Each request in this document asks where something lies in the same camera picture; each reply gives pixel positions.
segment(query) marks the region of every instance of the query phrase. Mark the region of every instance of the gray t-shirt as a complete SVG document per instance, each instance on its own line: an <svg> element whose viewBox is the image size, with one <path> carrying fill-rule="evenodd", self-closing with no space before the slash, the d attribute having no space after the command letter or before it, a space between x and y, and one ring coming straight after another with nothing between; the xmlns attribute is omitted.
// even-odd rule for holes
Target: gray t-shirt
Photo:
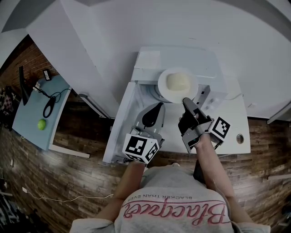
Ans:
<svg viewBox="0 0 291 233"><path fill-rule="evenodd" d="M141 189L123 203L115 222L77 219L70 233L208 232L269 233L270 226L233 223L227 203L181 167L153 167L144 173Z"/></svg>

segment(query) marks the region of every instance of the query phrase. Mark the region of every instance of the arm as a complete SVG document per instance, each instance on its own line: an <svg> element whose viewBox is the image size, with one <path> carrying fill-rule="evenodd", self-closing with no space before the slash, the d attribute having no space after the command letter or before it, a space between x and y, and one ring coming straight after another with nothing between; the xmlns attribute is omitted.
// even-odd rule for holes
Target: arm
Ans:
<svg viewBox="0 0 291 233"><path fill-rule="evenodd" d="M136 190L140 189L140 182L144 172L145 164L140 162L131 162L123 174L118 184L113 198L109 204L102 209L96 218L115 221L120 212L121 206L125 199Z"/></svg>
<svg viewBox="0 0 291 233"><path fill-rule="evenodd" d="M215 190L214 184L225 195L231 208L232 220L236 223L253 223L245 210L238 204L231 181L227 176L210 140L208 133L202 134L195 145L206 186Z"/></svg>

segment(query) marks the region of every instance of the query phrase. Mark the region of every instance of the brick wall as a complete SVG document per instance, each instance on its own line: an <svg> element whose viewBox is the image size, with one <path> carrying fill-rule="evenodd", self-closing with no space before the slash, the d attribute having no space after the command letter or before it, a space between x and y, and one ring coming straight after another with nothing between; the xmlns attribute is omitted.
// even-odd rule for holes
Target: brick wall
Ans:
<svg viewBox="0 0 291 233"><path fill-rule="evenodd" d="M49 69L52 76L59 74L29 35L19 43L0 68L0 88L12 86L17 94L21 94L19 66L23 66L24 78L30 86L44 78L44 69Z"/></svg>

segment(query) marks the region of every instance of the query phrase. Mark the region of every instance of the white plate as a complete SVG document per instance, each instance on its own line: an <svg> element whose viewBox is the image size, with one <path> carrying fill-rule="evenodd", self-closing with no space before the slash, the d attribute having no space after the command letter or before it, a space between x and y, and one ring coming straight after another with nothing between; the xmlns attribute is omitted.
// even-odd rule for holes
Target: white plate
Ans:
<svg viewBox="0 0 291 233"><path fill-rule="evenodd" d="M167 76L170 74L175 73L185 73L189 77L190 82L190 89L189 91L172 91L169 90L167 87ZM181 68L181 67L175 67L165 70L161 73L159 80L158 80L158 88L161 93L161 95L168 101L172 103L183 103L183 99L188 97L191 100L194 99L194 97L197 95L198 92L198 81L194 74L192 74L188 69Z"/></svg>

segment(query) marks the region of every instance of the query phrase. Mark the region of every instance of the white appliance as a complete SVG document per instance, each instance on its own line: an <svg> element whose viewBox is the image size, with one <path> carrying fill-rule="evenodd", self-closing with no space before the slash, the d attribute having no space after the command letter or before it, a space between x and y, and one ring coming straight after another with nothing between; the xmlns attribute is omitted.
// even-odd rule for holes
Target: white appliance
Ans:
<svg viewBox="0 0 291 233"><path fill-rule="evenodd" d="M117 162L125 158L122 153L125 136L131 132L137 115L149 105L158 102L164 102L166 107L161 130L165 141L160 150L187 153L178 128L179 118L185 112L184 107L182 104L169 103L159 94L157 88L160 74L173 67L186 68L196 75L199 87L193 101L205 114L213 117L212 114L228 94L226 81L213 52L193 47L142 47L111 130L104 162Z"/></svg>

